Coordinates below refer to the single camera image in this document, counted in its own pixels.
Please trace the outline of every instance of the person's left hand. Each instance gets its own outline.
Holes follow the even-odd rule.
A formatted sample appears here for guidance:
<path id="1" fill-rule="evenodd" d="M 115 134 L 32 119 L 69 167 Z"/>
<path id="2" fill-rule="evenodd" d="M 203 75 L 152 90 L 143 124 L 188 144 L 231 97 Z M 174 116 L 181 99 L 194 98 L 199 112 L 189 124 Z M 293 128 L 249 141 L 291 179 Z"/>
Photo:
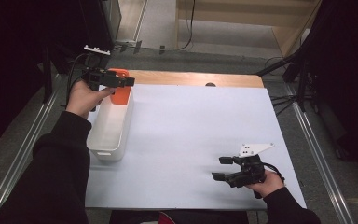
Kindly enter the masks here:
<path id="1" fill-rule="evenodd" d="M 114 92 L 115 88 L 105 88 L 101 91 L 92 91 L 85 81 L 78 81 L 71 89 L 66 111 L 87 119 L 91 109 L 96 105 L 99 105 L 104 97 Z"/>

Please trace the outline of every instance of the hand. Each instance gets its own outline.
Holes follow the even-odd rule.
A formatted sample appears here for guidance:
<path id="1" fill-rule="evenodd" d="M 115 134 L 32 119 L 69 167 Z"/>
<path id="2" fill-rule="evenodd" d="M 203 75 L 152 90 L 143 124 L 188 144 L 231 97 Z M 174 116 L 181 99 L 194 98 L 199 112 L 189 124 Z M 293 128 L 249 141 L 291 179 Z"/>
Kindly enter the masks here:
<path id="1" fill-rule="evenodd" d="M 263 198 L 267 197 L 267 195 L 274 192 L 275 190 L 284 187 L 283 182 L 275 172 L 266 170 L 265 175 L 266 179 L 263 183 L 246 185 L 245 187 L 260 193 L 261 197 Z"/>
<path id="2" fill-rule="evenodd" d="M 115 92 L 115 88 L 105 88 L 101 91 L 92 91 L 87 86 L 85 81 L 78 81 L 71 89 L 66 111 L 87 119 L 91 109 L 96 105 L 99 105 L 104 97 L 112 94 L 113 92 Z"/>

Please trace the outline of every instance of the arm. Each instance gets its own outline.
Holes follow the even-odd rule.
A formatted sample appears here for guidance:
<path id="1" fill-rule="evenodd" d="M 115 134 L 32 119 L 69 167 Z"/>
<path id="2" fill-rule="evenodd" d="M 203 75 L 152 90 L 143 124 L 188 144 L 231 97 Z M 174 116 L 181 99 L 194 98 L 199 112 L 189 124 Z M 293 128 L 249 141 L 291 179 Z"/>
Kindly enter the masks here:
<path id="1" fill-rule="evenodd" d="M 312 211 L 302 208 L 276 173 L 266 170 L 264 183 L 246 186 L 263 197 L 268 209 L 269 224 L 319 224 L 321 221 Z"/>
<path id="2" fill-rule="evenodd" d="M 80 81 L 51 133 L 34 145 L 33 160 L 0 209 L 0 222 L 87 223 L 90 154 L 88 112 L 112 90 L 93 92 Z"/>

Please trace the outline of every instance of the red object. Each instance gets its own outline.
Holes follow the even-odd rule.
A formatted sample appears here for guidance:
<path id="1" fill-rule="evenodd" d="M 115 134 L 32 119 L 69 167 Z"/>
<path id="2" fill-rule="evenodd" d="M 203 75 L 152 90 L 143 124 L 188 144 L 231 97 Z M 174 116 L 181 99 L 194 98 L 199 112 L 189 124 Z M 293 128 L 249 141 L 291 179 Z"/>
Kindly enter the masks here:
<path id="1" fill-rule="evenodd" d="M 126 69 L 109 68 L 109 71 L 115 71 L 118 77 L 129 77 L 130 73 Z M 127 105 L 129 102 L 131 87 L 116 88 L 115 94 L 110 96 L 110 101 L 114 105 Z"/>
<path id="2" fill-rule="evenodd" d="M 158 224 L 175 224 L 172 220 L 167 217 L 164 213 L 159 213 Z"/>

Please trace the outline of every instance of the wooden table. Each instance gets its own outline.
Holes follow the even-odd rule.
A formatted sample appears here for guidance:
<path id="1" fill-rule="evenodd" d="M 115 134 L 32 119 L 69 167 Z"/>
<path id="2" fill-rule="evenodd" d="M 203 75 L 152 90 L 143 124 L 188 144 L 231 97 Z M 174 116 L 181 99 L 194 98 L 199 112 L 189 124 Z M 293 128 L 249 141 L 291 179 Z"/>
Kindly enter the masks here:
<path id="1" fill-rule="evenodd" d="M 130 70 L 137 84 L 205 86 L 211 82 L 222 87 L 264 88 L 257 75 L 229 75 L 193 72 L 161 72 Z"/>

